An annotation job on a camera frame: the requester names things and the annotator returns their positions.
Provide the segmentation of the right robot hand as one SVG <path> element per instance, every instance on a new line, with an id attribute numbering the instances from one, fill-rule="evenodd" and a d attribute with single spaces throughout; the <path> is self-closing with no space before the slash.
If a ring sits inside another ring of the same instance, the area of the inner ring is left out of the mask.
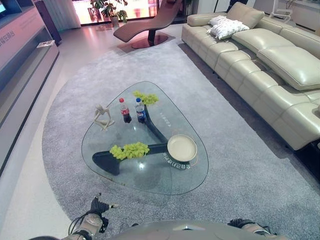
<path id="1" fill-rule="evenodd" d="M 230 220 L 227 223 L 227 225 L 241 229 L 245 225 L 254 224 L 254 223 L 255 222 L 250 219 L 235 218 L 235 219 Z"/>

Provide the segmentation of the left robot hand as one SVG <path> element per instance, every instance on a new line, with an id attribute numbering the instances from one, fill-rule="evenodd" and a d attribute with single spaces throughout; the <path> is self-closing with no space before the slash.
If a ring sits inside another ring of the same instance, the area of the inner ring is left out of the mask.
<path id="1" fill-rule="evenodd" d="M 99 197 L 102 195 L 101 192 L 98 192 L 93 200 L 91 201 L 90 210 L 88 211 L 89 214 L 96 214 L 101 216 L 104 212 L 117 208 L 119 204 L 117 203 L 105 203 L 99 200 Z"/>

